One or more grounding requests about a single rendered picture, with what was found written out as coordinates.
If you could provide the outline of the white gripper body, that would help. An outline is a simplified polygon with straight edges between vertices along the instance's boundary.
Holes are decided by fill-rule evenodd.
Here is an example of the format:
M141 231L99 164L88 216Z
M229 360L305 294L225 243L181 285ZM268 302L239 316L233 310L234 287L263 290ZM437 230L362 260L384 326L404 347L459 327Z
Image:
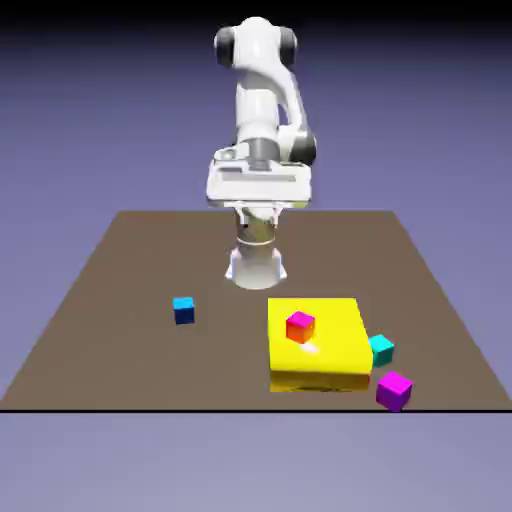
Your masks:
M209 202L221 206L304 206L312 196L311 168L275 161L252 170L246 160L212 161L206 183Z

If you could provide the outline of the small blue cube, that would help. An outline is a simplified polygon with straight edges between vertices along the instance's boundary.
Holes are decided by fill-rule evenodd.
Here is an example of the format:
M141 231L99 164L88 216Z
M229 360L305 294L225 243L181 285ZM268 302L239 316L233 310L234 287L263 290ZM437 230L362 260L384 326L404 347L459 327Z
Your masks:
M174 297L172 306L177 325L193 324L195 322L195 304L192 297Z

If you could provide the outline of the small red cube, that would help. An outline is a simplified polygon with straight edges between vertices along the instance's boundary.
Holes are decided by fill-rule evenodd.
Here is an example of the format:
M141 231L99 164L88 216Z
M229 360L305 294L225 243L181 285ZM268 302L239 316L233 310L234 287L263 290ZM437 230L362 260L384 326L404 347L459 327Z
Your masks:
M296 311L286 319L286 338L298 344L308 342L315 330L315 317Z

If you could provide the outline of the small teal cube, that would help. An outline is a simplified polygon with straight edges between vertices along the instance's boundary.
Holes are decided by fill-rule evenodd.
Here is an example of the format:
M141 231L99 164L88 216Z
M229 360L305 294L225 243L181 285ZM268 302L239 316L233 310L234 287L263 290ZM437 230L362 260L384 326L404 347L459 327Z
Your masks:
M383 334L377 334L369 339L373 354L373 367L388 365L393 360L394 344Z

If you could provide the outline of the small purple cube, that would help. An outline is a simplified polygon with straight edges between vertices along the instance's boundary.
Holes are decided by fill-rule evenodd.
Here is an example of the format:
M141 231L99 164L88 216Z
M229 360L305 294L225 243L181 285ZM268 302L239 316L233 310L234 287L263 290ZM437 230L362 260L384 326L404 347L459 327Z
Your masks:
M376 401L391 412L400 412L408 403L414 382L390 371L377 383Z

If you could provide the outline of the large yellow box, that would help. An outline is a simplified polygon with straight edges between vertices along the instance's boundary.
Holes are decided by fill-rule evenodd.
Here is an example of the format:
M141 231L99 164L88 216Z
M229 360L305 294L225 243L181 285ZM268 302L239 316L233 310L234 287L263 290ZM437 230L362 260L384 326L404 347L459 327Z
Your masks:
M286 338L286 319L296 311L315 317L305 344ZM368 388L373 354L354 298L270 298L267 332L272 392Z

